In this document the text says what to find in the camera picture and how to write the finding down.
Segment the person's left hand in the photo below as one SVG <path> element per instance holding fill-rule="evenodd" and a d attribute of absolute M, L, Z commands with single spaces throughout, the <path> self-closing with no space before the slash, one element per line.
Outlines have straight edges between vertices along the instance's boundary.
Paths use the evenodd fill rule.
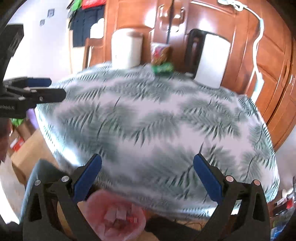
<path fill-rule="evenodd" d="M 11 133 L 11 121 L 9 118 L 0 120 L 0 161 L 4 162 L 9 148 L 9 135 Z"/>

